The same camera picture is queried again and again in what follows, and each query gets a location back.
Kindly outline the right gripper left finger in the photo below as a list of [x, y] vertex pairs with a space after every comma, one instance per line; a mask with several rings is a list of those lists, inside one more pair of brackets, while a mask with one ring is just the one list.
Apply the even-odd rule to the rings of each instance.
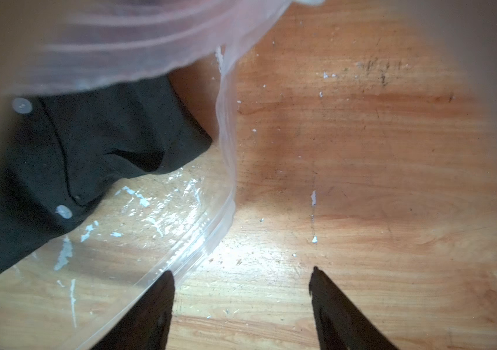
[[171, 326], [174, 295], [174, 276], [171, 271], [166, 271], [93, 348], [164, 350]]

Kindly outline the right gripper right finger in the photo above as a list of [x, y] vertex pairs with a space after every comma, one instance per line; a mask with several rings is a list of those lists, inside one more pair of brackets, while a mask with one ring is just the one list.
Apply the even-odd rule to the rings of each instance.
[[397, 350], [318, 267], [311, 274], [309, 293], [321, 349]]

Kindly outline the clear plastic vacuum bag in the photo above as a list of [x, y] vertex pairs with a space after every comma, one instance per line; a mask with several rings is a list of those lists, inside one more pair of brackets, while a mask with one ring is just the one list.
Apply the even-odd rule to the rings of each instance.
[[168, 174], [120, 179], [92, 214], [0, 274], [0, 349], [90, 349], [171, 271], [175, 287], [228, 233], [237, 182], [236, 65], [288, 1], [92, 1], [2, 88], [12, 100], [168, 77], [212, 139]]

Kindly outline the black shirt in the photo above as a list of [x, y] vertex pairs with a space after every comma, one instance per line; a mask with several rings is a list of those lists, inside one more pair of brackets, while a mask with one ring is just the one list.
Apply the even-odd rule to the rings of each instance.
[[120, 179], [168, 174], [211, 137], [168, 77], [12, 100], [1, 143], [0, 274], [81, 225]]

